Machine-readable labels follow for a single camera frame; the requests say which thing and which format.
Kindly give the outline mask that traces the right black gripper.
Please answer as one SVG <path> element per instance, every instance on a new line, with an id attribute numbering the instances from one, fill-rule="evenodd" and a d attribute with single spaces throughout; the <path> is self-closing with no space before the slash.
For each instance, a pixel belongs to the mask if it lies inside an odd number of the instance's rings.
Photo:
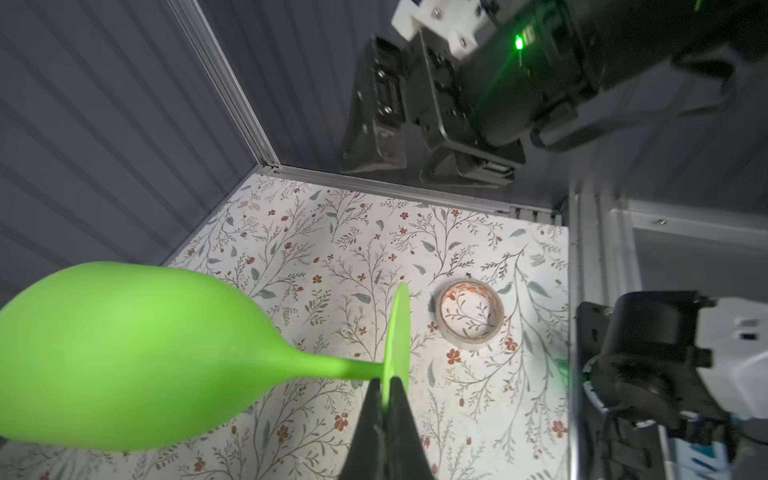
<path id="1" fill-rule="evenodd" d="M 463 60 L 432 33 L 414 39 L 413 117 L 431 156 L 428 185 L 507 186 L 526 162 L 520 140 L 575 118 L 597 93 L 571 1 L 530 1 Z M 374 37 L 356 67 L 341 172 L 407 167 L 402 51 Z"/>

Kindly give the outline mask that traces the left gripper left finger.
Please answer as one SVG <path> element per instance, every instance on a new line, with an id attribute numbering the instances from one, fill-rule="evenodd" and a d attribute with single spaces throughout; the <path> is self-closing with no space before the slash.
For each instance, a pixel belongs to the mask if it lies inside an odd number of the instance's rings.
<path id="1" fill-rule="evenodd" d="M 372 380 L 367 388 L 349 452 L 339 480 L 377 480 L 384 478 L 384 421 L 381 381 Z"/>

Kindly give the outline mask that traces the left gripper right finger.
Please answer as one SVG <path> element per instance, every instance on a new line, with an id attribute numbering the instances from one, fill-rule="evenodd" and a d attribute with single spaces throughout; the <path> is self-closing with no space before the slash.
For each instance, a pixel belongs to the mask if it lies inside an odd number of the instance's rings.
<path id="1" fill-rule="evenodd" d="M 410 409 L 404 384 L 399 377 L 389 381 L 388 405 L 384 413 L 384 478 L 391 480 L 434 480 Z"/>

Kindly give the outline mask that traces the green wine glass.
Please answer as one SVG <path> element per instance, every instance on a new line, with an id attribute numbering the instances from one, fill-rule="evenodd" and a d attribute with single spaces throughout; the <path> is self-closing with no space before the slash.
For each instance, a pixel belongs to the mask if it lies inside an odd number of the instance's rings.
<path id="1" fill-rule="evenodd" d="M 299 378 L 406 379 L 410 299 L 397 287 L 382 362 L 287 342 L 237 288 L 183 269 L 92 262 L 51 274 L 1 311 L 1 434 L 94 450 L 202 435 Z"/>

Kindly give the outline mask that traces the clear tape roll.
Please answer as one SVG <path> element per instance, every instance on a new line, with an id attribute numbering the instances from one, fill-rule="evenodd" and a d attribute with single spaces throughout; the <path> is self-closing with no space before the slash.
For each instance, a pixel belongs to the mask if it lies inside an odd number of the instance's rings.
<path id="1" fill-rule="evenodd" d="M 465 278 L 446 283 L 435 300 L 435 321 L 443 337 L 470 355 L 490 357 L 505 322 L 499 294 L 488 284 Z"/>

